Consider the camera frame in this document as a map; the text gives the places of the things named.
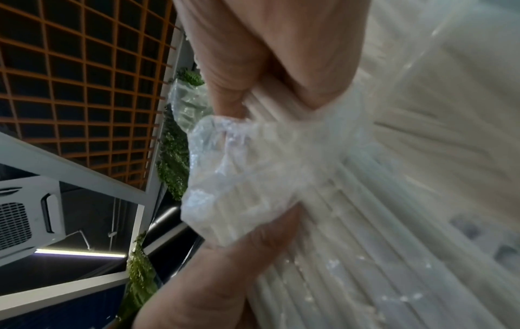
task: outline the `light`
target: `light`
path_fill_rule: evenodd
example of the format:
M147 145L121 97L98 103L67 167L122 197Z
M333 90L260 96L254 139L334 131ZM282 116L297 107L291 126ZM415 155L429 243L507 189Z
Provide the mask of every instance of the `light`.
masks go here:
M59 249L37 249L35 254L44 255L68 255L68 256L82 256L82 257L100 257L100 258L125 258L125 254L113 253L94 253L91 251L75 251L75 250L59 250Z
M150 228L148 229L148 231L151 231L154 227L159 225L159 223L161 223L162 221L167 219L169 215L173 214L178 209L179 209L179 207L171 207L171 208L169 208L164 214L162 214L159 218L157 218L155 220L155 222L152 223L152 225L150 225Z

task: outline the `white metal frame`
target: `white metal frame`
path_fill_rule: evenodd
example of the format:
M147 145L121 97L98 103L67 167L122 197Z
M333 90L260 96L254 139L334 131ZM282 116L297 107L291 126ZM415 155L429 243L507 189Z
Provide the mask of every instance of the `white metal frame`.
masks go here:
M175 26L181 27L179 18L177 18ZM170 49L168 55L168 63L172 64L173 67L166 69L165 76L173 76L176 71L183 39L183 31L175 28L171 45L176 47L176 50ZM169 90L168 85L163 85L161 96L167 99ZM159 109L163 109L165 105L166 101L161 100ZM155 123L160 126L155 128L153 133L156 136L161 136L163 116L158 114ZM149 157L152 157L152 161L146 191L136 189L3 133L0 133L0 162L37 175L47 176L138 204L132 230L132 243L129 248L130 253L135 247L134 241L137 236L150 226L161 187L155 167L155 162L159 158L159 145L155 145L155 143L155 141L152 141L151 146L155 146L153 153L148 154ZM185 228L184 224L179 229L168 232L167 235L171 238L174 236L172 233L179 234ZM120 272L0 296L0 320L122 285L127 281L128 274Z

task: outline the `human skin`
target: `human skin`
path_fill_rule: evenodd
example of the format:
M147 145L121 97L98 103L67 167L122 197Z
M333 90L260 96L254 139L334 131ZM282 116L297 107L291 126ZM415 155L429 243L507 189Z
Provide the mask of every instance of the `human skin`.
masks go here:
M269 73L317 109L352 83L369 0L174 0L218 115L244 118ZM231 246L204 244L141 309L133 329L253 328L246 293L298 231L299 207Z

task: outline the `orange grid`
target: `orange grid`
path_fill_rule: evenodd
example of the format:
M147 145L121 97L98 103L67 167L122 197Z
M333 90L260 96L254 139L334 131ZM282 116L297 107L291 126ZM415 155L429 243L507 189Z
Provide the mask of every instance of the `orange grid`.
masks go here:
M152 140L157 139L156 137L152 136L153 129L159 126L155 124L155 115L162 112L154 107L157 106L159 100L164 100L163 97L160 97L159 93L162 89L162 85L167 83L164 81L164 77L161 76L161 72L163 72L167 67L172 67L167 63L167 59L162 57L168 56L168 53L166 52L167 49L175 50L175 47L171 46L169 40L167 40L168 34L173 31L172 29L177 28L174 24L171 23L170 20L170 14L176 14L172 2L169 0L164 2L166 5L166 8L164 9L165 17L162 17L148 8L148 3L156 0L142 0L142 4L135 0L112 0L112 17L94 8L90 8L86 4L86 0L63 0L77 6L79 9L80 31L77 31L75 29L46 19L46 11L44 9L46 0L36 1L38 15L0 3L0 10L10 12L13 15L22 16L26 19L28 18L31 21L40 24L42 34L41 43L36 43L39 44L39 46L16 40L16 38L9 38L4 35L0 35L0 46L7 45L19 47L23 48L24 50L33 51L39 56L43 56L44 70L46 71L46 74L42 74L34 72L34 69L31 70L28 68L8 67L9 65L6 63L5 54L3 54L2 50L0 49L0 77L4 82L6 91L5 94L0 92L0 101L6 100L8 102L11 114L10 117L3 117L2 112L0 111L0 125L11 125L14 130L13 133L18 138L26 141L27 143L36 144L44 148L49 145L53 145L53 147L55 146L55 149L49 150L57 153L61 157L74 159L93 170L102 172L131 186L143 189L146 186L147 174L150 170L151 159L149 159L148 156L152 154L154 150L153 148L150 148L150 144ZM130 2L132 5L139 8L139 29L135 29L134 27L127 25L123 23L122 20L120 20L120 4L122 1ZM87 13L89 13L89 15L90 13L94 13L103 19L110 21L112 24L112 43L87 34ZM70 13L64 11L62 14L69 15ZM158 18L162 24L162 31L160 34L161 39L157 39L156 37L146 32L147 18L149 15ZM79 37L81 40L81 58L53 50L49 45L51 31L49 31L48 27ZM137 52L118 45L118 33L120 27L124 27L125 29L138 34ZM152 58L144 54L145 38L159 43L156 58ZM93 41L110 48L111 66L87 59L88 41ZM135 58L134 72L117 67L119 61L118 53L130 54ZM56 76L51 67L51 57L78 63L82 67L82 81ZM153 78L151 75L146 76L142 74L141 64L143 63L143 60L153 63L155 69ZM91 67L109 70L110 86L98 85L97 83L89 82L87 74L90 73L89 70ZM117 73L132 77L133 91L122 89L117 86ZM46 84L48 85L48 98L42 97L41 95L28 96L18 94L16 92L16 88L13 89L12 83L16 84L16 82L14 82L15 80L12 79L20 78L29 79L31 81L46 81ZM151 91L151 94L140 92L141 81L148 81L148 83L151 84L151 87L148 86L148 88L146 88L145 85L144 90L145 92ZM62 97L56 98L56 83L81 88L83 101L63 100L61 99ZM92 92L94 95L95 92L99 91L103 93L109 93L110 105L94 104L89 102L89 92ZM128 97L131 97L132 105L130 107L118 106L116 104L116 94L128 95ZM138 100L140 98L143 102L145 102L146 107L149 107L149 109L138 108ZM41 118L38 115L35 115L36 117L27 117L27 114L20 115L20 109L18 109L16 106L18 102L31 102L34 105L38 104L49 106L50 116L47 118ZM63 118L60 119L59 110L62 106L77 107L77 109L81 109L83 112L82 118L75 118L74 120L66 120ZM103 110L108 110L109 113L106 120L100 120L99 118L92 119L89 117L90 114L94 113L95 111L101 111L98 112L98 115L99 113L104 113ZM116 112L118 112L119 115L123 114L125 116L125 120L128 118L129 121L118 122L115 118ZM53 132L54 136L26 136L25 134L27 129L29 129L29 126L32 126L32 129L35 129L35 127L37 129L44 129L43 127L52 127L51 131ZM66 127L77 129L76 133L81 132L82 130L81 137L66 136L65 133L62 133L62 129ZM136 135L136 128L141 129L139 130L139 135ZM97 133L93 133L91 135L91 129L93 131L95 131L95 129L101 129L103 133L108 132L108 134L104 137L97 136L97 134L100 133L100 131L97 131ZM115 131L117 129L120 130L120 134L123 132L127 135L116 136ZM118 149L115 149L115 143L122 144L118 144ZM106 149L93 150L92 148L94 145L96 145L96 147L104 147Z

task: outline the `ceiling air conditioner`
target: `ceiling air conditioner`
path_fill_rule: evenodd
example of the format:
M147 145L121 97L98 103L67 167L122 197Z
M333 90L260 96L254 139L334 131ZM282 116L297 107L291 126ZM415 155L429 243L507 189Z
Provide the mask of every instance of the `ceiling air conditioner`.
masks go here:
M43 176L0 182L0 266L64 238L60 182Z

